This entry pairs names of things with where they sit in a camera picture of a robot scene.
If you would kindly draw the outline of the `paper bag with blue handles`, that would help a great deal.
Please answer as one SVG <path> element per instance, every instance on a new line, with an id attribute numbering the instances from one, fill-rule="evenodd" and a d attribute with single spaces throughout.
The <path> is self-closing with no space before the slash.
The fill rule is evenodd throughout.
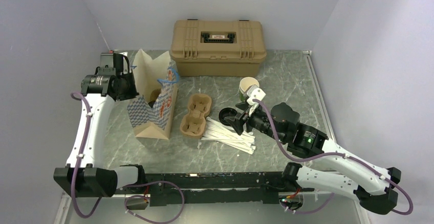
<path id="1" fill-rule="evenodd" d="M 127 106 L 137 138 L 170 138 L 180 76 L 168 51 L 156 58 L 140 49 L 134 58 L 133 75 L 138 96 Z"/>

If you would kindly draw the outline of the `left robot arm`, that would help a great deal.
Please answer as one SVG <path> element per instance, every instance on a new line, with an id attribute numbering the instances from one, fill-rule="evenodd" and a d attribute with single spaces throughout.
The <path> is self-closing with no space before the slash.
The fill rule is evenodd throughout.
<path id="1" fill-rule="evenodd" d="M 146 189 L 147 179 L 140 165 L 103 167 L 102 150 L 106 127 L 116 101 L 138 95 L 129 60 L 119 53 L 102 53 L 95 73 L 72 93 L 82 103 L 79 127 L 64 167 L 55 168 L 54 181 L 71 197 L 111 197 L 127 186 L 134 193 Z"/>

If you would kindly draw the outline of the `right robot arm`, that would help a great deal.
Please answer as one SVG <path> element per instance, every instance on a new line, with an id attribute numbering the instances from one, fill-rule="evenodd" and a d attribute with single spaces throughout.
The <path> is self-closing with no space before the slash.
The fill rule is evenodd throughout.
<path id="1" fill-rule="evenodd" d="M 276 139 L 291 160 L 283 173 L 285 189 L 314 188 L 359 201 L 361 207 L 376 214 L 394 212 L 398 202 L 401 171 L 368 163 L 345 150 L 324 132 L 299 121 L 300 115 L 282 102 L 268 110 L 258 103 L 254 111 L 248 102 L 224 108 L 219 121 L 238 135 L 253 129 Z"/>

